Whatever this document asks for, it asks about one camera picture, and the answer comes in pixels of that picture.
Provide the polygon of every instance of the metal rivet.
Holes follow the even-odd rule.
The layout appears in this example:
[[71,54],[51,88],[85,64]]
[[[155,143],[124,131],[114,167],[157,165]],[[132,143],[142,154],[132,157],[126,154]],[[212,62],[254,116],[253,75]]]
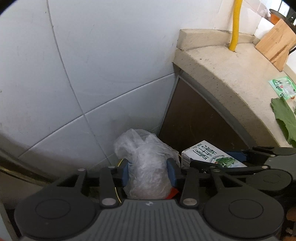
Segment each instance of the metal rivet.
[[112,206],[116,203],[116,200],[114,198],[104,198],[102,200],[102,204],[105,206]]
[[194,206],[197,204],[197,200],[194,198],[185,198],[183,200],[183,204],[185,204],[186,206]]

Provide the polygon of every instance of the concrete countertop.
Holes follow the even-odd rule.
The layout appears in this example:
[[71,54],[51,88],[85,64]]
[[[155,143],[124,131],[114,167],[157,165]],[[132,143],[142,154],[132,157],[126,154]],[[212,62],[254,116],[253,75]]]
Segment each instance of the concrete countertop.
[[236,52],[225,45],[179,47],[174,64],[213,95],[257,145],[290,147],[270,107],[271,98],[278,96],[268,83],[286,73],[279,72],[253,43],[238,44]]

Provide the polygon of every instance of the yellow hose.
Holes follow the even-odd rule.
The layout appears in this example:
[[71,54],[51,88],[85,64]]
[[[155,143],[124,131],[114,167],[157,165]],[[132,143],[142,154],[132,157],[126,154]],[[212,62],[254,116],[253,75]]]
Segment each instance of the yellow hose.
[[233,9],[233,26],[232,26],[232,39],[229,45],[229,50],[235,51],[237,42],[239,40],[239,14],[242,7],[242,0],[234,0]]

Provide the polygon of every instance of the white carton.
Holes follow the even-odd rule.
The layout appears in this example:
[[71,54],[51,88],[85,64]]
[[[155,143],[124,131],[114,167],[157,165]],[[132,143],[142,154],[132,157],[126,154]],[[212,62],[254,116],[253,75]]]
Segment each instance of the white carton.
[[246,166],[207,141],[202,141],[187,150],[182,151],[182,167],[188,167],[190,165],[190,158],[198,161],[220,164],[222,167]]

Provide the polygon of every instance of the tile grout line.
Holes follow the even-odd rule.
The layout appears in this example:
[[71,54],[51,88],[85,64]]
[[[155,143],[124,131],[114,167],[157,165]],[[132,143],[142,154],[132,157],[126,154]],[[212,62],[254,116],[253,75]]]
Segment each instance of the tile grout line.
[[[112,165],[111,162],[109,161],[108,157],[106,157],[105,159],[107,159],[107,161],[109,162],[109,164]],[[100,164],[101,162],[103,162],[104,160],[102,160],[102,161],[100,161],[99,163],[93,165],[92,167],[89,168],[89,170],[93,169],[95,166],[99,165],[99,164]]]
[[167,74],[167,75],[162,76],[162,77],[160,77],[160,78],[158,78],[158,79],[156,79],[156,80],[150,81],[150,82],[148,82],[148,83],[146,83],[146,84],[143,84],[143,85],[141,85],[141,86],[138,86],[138,87],[136,87],[136,88],[134,88],[134,89],[132,89],[132,90],[130,90],[130,91],[128,91],[128,92],[125,92],[125,93],[123,93],[123,94],[121,94],[121,95],[119,95],[119,96],[117,96],[117,97],[115,97],[115,98],[113,98],[113,99],[111,99],[111,100],[108,100],[108,101],[104,102],[103,104],[101,104],[101,105],[99,105],[99,106],[97,106],[97,107],[95,107],[95,108],[93,108],[93,109],[87,111],[85,114],[88,114],[88,113],[90,113],[91,111],[95,110],[96,108],[99,108],[99,107],[103,106],[104,104],[107,104],[108,102],[110,102],[110,101],[112,101],[112,100],[115,100],[115,99],[117,99],[118,97],[121,97],[121,96],[123,96],[123,95],[125,95],[125,94],[127,94],[127,93],[129,93],[129,92],[131,92],[131,91],[134,91],[134,90],[136,90],[136,89],[138,89],[138,88],[140,88],[140,87],[143,87],[143,86],[145,86],[145,85],[151,84],[151,83],[153,83],[153,82],[155,82],[155,81],[157,81],[157,80],[160,80],[160,79],[162,79],[162,78],[164,78],[164,77],[167,77],[167,76],[169,76],[169,75],[172,75],[172,74],[176,74],[176,72],[173,72],[173,73],[171,73],[171,74]]
[[167,112],[168,112],[168,109],[169,109],[169,107],[170,107],[170,103],[171,103],[171,101],[172,101],[172,98],[173,98],[173,95],[174,95],[175,89],[176,89],[176,87],[177,87],[177,84],[178,84],[179,77],[180,77],[181,73],[182,73],[182,70],[181,70],[180,72],[178,72],[177,77],[176,77],[176,79],[175,79],[175,81],[174,81],[174,85],[173,85],[173,88],[172,88],[172,92],[171,92],[170,97],[169,97],[169,99],[168,99],[168,103],[167,103],[167,105],[166,105],[166,107],[165,107],[165,112],[164,112],[163,117],[162,117],[162,119],[161,119],[161,121],[160,121],[160,123],[159,123],[160,129],[158,130],[157,136],[159,135],[160,130],[161,130],[161,127],[162,127],[162,125],[163,125],[163,122],[165,121],[165,116],[166,116],[166,114],[167,114]]
[[[50,22],[50,25],[51,25],[51,28],[52,28],[52,34],[53,34],[53,37],[54,37],[54,42],[55,42],[55,45],[56,45],[56,47],[57,47],[57,51],[58,51],[58,53],[59,53],[59,57],[60,57],[61,63],[62,63],[62,65],[63,65],[63,68],[64,68],[64,71],[65,71],[66,77],[67,77],[68,82],[69,82],[69,85],[70,85],[70,88],[71,88],[71,90],[72,90],[72,92],[73,92],[73,94],[74,94],[74,97],[75,97],[75,99],[76,99],[76,101],[77,101],[77,104],[78,104],[78,106],[79,106],[79,108],[80,108],[80,110],[81,110],[81,113],[82,113],[82,115],[78,116],[78,117],[75,118],[74,120],[80,118],[81,116],[84,116],[84,119],[85,119],[85,121],[86,121],[86,123],[87,123],[88,128],[90,129],[91,134],[93,135],[93,137],[94,137],[94,139],[95,139],[96,144],[97,144],[97,145],[100,147],[100,149],[102,150],[103,154],[105,155],[105,158],[107,158],[107,156],[106,156],[104,150],[102,149],[100,143],[98,142],[96,136],[94,135],[94,132],[93,132],[93,130],[91,129],[91,127],[90,127],[90,125],[89,125],[89,122],[87,121],[87,118],[86,118],[85,114],[83,113],[83,110],[82,110],[82,108],[81,108],[81,105],[80,105],[80,103],[79,103],[79,101],[78,101],[78,99],[77,99],[77,96],[76,96],[76,94],[75,94],[75,91],[74,91],[74,89],[73,89],[73,87],[72,87],[72,84],[71,84],[71,82],[70,82],[70,79],[69,79],[68,73],[67,73],[66,68],[65,68],[65,64],[64,64],[63,59],[62,59],[61,52],[60,52],[60,50],[59,50],[59,46],[58,46],[58,44],[57,44],[57,38],[56,38],[56,36],[55,36],[55,32],[54,32],[54,28],[53,28],[53,24],[52,24],[52,17],[51,17],[50,10],[49,10],[49,0],[46,0],[46,5],[47,5],[48,16],[49,16],[49,22]],[[74,121],[74,120],[71,120],[70,122],[66,123],[66,124],[63,125],[62,127],[66,126],[67,124],[71,123],[71,122]],[[32,147],[30,147],[30,148],[29,148],[28,150],[26,150],[25,152],[23,152],[21,155],[25,154],[27,151],[29,151],[31,148],[33,148],[35,145],[37,145],[39,142],[41,142],[42,140],[44,140],[45,138],[47,138],[48,136],[50,136],[50,135],[53,134],[53,133],[50,133],[49,135],[47,135],[46,137],[44,137],[43,139],[41,139],[40,141],[38,141],[36,144],[34,144]]]
[[[217,11],[216,16],[218,15],[218,13],[219,13],[219,11],[220,11],[220,9],[221,9],[222,2],[223,2],[223,0],[221,0],[220,7],[219,7],[219,9],[218,9],[218,11]],[[215,17],[213,17],[212,20],[211,20],[211,24],[213,24],[213,26],[211,27],[211,29],[215,29],[215,28],[214,28],[214,27],[215,27],[215,20],[216,20]]]
[[81,116],[82,116],[82,115],[76,117],[76,118],[73,119],[73,120],[70,120],[69,122],[67,122],[67,123],[64,124],[63,126],[61,126],[61,127],[59,127],[58,129],[56,129],[54,132],[49,133],[47,136],[45,136],[45,137],[42,138],[40,141],[38,141],[38,142],[36,142],[34,145],[32,145],[29,149],[25,150],[22,154],[20,154],[20,155],[18,156],[18,158],[19,158],[21,155],[25,154],[25,153],[26,153],[27,151],[29,151],[30,149],[32,149],[34,146],[36,146],[39,142],[43,141],[44,139],[46,139],[47,137],[49,137],[51,134],[56,133],[58,130],[60,130],[61,128],[65,127],[66,125],[70,124],[71,122],[77,120],[77,119],[80,118]]

